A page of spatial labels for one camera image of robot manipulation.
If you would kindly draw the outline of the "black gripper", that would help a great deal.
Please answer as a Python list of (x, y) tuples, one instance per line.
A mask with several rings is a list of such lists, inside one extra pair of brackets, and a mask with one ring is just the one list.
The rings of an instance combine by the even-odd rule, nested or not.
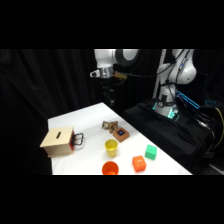
[(116, 98), (113, 96), (115, 93), (113, 79), (112, 78), (104, 79), (101, 82), (101, 85), (102, 85), (103, 95), (105, 96), (104, 97), (105, 104), (107, 106), (114, 107)]

